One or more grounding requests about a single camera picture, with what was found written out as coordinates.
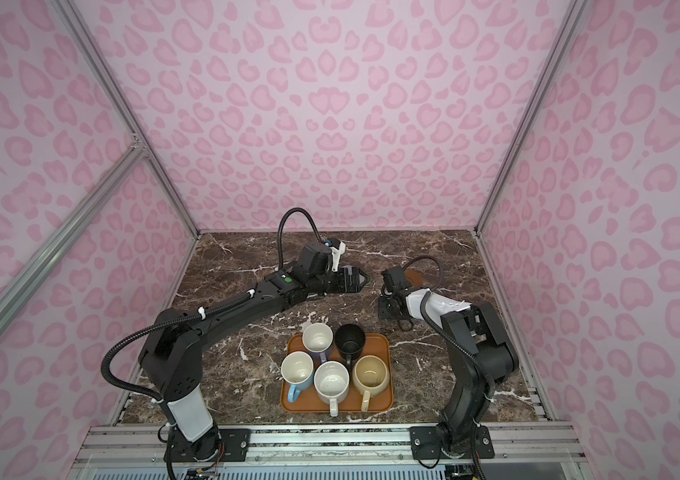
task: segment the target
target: white mug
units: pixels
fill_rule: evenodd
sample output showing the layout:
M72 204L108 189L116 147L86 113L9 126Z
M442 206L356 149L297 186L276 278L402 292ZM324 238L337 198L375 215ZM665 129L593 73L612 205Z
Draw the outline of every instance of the white mug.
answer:
M329 415L336 417L340 411L338 406L351 389L351 376L345 366L334 360L322 363L316 369L313 384L318 398L329 404Z
M353 385L363 396L361 411L369 409L369 400L380 395L391 383L391 373L385 362L374 355L363 356L353 367Z
M332 328L326 323L312 323L302 333L302 344L314 360L325 363L332 348Z
M313 359L305 352L292 352L281 362L281 376L289 384L287 401L292 403L313 385Z

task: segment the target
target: black mug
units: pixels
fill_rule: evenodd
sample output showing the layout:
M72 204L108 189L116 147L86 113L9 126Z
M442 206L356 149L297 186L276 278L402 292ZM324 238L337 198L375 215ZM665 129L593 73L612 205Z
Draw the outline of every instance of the black mug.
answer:
M335 345L342 356L345 368L350 370L353 361L361 357L361 351L364 350L364 343L366 342L367 336L358 325L354 323L340 325L340 328L335 332Z

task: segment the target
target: wooden tray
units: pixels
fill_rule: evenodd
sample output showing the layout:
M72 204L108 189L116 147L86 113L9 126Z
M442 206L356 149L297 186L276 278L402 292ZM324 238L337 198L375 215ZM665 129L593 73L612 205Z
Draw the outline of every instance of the wooden tray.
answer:
M293 336L289 340L287 346L287 354L292 352L306 352L305 346L302 344L302 334ZM391 371L391 348L388 344L387 338L380 333L367 333L367 341L364 343L364 350L361 356L374 355L380 357L385 365L388 367L388 372ZM341 362L340 354L337 348L332 347L332 353L329 355L329 360L337 360ZM318 368L319 362L314 362L314 367ZM329 405L322 402L316 393L316 387L311 385L310 389L305 390L297 400L290 403L287 400L289 393L289 384L281 382L281 406L288 412L312 412L312 413L329 413ZM369 401L369 412L384 412L393 405L393 379L391 384L380 395L372 398ZM361 411L361 394L353 384L353 373L351 373L351 389L347 393L347 398L343 400L338 406L341 412L360 412Z

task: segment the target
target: light blue mug handle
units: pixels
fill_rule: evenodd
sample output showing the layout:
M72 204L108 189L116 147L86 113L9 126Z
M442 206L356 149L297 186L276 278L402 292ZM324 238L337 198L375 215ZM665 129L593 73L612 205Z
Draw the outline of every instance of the light blue mug handle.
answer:
M293 403L302 393L302 390L298 390L296 385L289 386L289 393L287 394L287 400L289 403Z

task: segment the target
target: yellow mug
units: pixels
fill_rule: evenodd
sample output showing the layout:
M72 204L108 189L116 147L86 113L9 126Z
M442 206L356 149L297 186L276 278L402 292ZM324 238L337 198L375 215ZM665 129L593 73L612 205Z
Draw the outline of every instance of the yellow mug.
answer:
M366 412L369 399L380 395L391 384L391 373L380 357L363 356L353 367L353 384L363 397L361 411Z

